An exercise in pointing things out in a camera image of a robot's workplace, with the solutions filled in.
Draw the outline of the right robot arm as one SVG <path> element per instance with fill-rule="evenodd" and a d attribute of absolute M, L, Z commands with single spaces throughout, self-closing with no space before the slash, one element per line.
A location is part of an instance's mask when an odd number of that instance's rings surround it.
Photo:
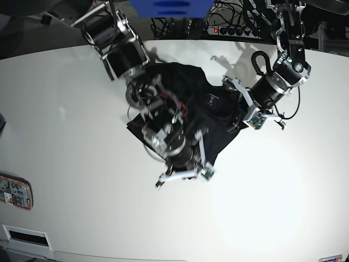
<path fill-rule="evenodd" d="M 111 80 L 126 84 L 126 100 L 139 116 L 129 121 L 145 150 L 167 169 L 156 187 L 174 180 L 200 179 L 208 182 L 214 175 L 204 149 L 205 129 L 185 132 L 188 108 L 174 91 L 165 87 L 160 74 L 150 76 L 150 58 L 142 40 L 127 17 L 113 1 L 92 4 L 74 19 L 71 28 L 81 31 L 84 40 L 99 54 Z"/>

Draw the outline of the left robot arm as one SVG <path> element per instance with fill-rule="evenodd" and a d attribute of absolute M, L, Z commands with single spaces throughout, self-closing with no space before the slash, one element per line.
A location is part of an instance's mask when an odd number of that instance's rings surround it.
<path fill-rule="evenodd" d="M 278 56 L 274 63 L 263 51 L 255 51 L 251 64 L 260 77 L 253 87 L 243 87 L 239 78 L 225 76 L 222 80 L 227 90 L 237 92 L 237 108 L 234 110 L 228 132 L 245 127 L 255 130 L 272 120 L 285 128 L 292 119 L 280 113 L 277 102 L 289 96 L 294 88 L 304 84 L 311 72 L 305 60 L 305 26 L 301 18 L 305 3 L 302 1 L 265 1 L 263 6 L 273 12 L 270 36 L 276 42 Z"/>

